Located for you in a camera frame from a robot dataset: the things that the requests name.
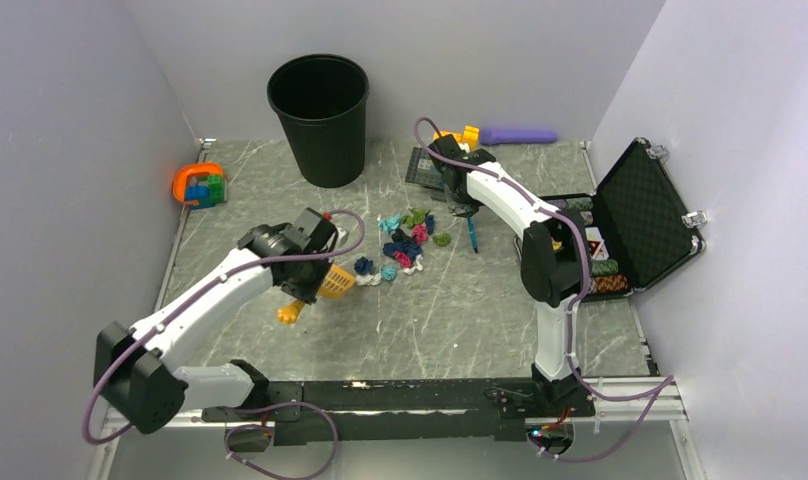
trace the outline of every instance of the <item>blue marker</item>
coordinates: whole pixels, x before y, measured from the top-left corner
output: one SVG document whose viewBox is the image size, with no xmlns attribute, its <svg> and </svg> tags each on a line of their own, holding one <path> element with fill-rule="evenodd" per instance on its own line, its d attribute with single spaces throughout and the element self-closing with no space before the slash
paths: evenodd
<svg viewBox="0 0 808 480">
<path fill-rule="evenodd" d="M 475 253 L 478 253 L 478 239 L 475 237 L 475 222 L 472 221 L 472 217 L 466 217 L 466 223 L 469 224 L 469 238 L 472 240 L 472 248 L 475 250 Z"/>
</svg>

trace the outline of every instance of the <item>open black suitcase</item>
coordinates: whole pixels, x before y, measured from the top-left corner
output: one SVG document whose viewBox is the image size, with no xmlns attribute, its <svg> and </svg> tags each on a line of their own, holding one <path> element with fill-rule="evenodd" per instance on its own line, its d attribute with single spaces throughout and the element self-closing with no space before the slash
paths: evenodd
<svg viewBox="0 0 808 480">
<path fill-rule="evenodd" d="M 584 218 L 593 258 L 586 301 L 645 290 L 704 250 L 698 228 L 706 217 L 684 206 L 661 163 L 665 156 L 665 148 L 636 138 L 592 195 L 540 197 Z"/>
</svg>

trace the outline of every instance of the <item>black bin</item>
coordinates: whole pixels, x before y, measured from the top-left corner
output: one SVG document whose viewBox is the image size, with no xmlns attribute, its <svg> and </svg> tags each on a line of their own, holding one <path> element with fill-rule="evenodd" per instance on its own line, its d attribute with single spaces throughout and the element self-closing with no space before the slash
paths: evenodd
<svg viewBox="0 0 808 480">
<path fill-rule="evenodd" d="M 359 65 L 337 55 L 298 57 L 272 74 L 267 94 L 308 182 L 336 188 L 360 176 L 369 79 Z"/>
</svg>

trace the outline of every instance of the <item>marble tabletop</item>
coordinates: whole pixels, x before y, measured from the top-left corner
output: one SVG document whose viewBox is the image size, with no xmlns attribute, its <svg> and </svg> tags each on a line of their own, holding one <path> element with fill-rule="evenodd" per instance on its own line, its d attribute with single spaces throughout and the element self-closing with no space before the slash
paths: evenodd
<svg viewBox="0 0 808 480">
<path fill-rule="evenodd" d="M 272 289 L 245 304 L 192 357 L 189 365 L 241 358 L 273 380 L 423 379 L 528 376 L 536 344 L 534 305 L 519 278 L 512 231 L 483 209 L 475 216 L 479 254 L 466 222 L 430 192 L 405 184 L 413 141 L 369 142 L 364 173 L 338 189 L 301 177 L 288 144 L 217 142 L 208 161 L 223 166 L 226 204 L 190 212 L 169 278 L 166 303 L 212 270 L 250 228 L 293 221 L 305 208 L 348 208 L 366 223 L 363 243 L 336 263 L 353 273 L 381 253 L 388 237 L 377 217 L 430 208 L 444 248 L 425 245 L 422 272 L 376 287 L 353 287 L 341 299 L 307 306 L 296 325 L 276 319 L 291 297 Z M 490 148 L 502 166 L 539 195 L 593 188 L 578 142 Z M 345 218 L 346 229 L 355 222 Z M 578 357 L 585 376 L 648 375 L 627 300 L 585 303 L 578 318 Z"/>
</svg>

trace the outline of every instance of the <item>purple foam roller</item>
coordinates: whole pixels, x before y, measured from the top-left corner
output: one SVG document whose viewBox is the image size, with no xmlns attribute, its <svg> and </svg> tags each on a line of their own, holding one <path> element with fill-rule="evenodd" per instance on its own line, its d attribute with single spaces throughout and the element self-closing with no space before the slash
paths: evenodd
<svg viewBox="0 0 808 480">
<path fill-rule="evenodd" d="M 513 130 L 504 128 L 482 128 L 478 135 L 481 145 L 499 143 L 554 143 L 557 132 L 550 130 Z"/>
</svg>

